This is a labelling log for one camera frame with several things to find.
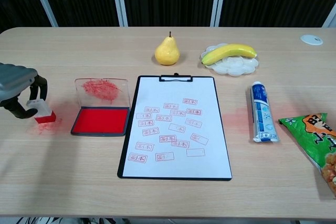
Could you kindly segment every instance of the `green snack bag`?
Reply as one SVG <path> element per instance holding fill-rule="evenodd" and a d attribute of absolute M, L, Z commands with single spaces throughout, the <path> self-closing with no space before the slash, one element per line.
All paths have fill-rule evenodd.
<path fill-rule="evenodd" d="M 336 195 L 336 131 L 325 120 L 326 113 L 279 119 L 308 156 L 318 165 L 324 180 Z"/>

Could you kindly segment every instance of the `yellow banana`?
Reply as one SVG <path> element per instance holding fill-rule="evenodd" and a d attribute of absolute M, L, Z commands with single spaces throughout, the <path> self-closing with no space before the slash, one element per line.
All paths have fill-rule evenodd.
<path fill-rule="evenodd" d="M 241 55 L 248 58 L 255 58 L 257 52 L 250 46 L 244 44 L 228 44 L 208 52 L 202 59 L 202 64 L 211 65 L 223 58 Z"/>

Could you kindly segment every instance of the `red ink pad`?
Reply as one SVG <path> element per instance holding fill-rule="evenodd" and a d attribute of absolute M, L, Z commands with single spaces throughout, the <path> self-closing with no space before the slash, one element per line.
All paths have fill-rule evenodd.
<path fill-rule="evenodd" d="M 82 107 L 71 129 L 73 135 L 123 136 L 130 108 Z"/>

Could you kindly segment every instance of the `clipboard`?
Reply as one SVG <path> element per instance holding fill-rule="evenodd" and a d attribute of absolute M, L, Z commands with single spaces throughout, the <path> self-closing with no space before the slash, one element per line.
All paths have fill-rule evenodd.
<path fill-rule="evenodd" d="M 138 77 L 118 177 L 232 179 L 213 77 Z"/>

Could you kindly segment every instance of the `pear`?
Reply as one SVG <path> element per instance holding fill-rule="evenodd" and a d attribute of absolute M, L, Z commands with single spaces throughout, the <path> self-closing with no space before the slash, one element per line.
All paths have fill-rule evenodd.
<path fill-rule="evenodd" d="M 155 50 L 155 58 L 162 65 L 175 64 L 180 57 L 180 51 L 177 48 L 175 38 L 172 37 L 172 32 L 169 32 L 169 37 L 166 37 Z"/>

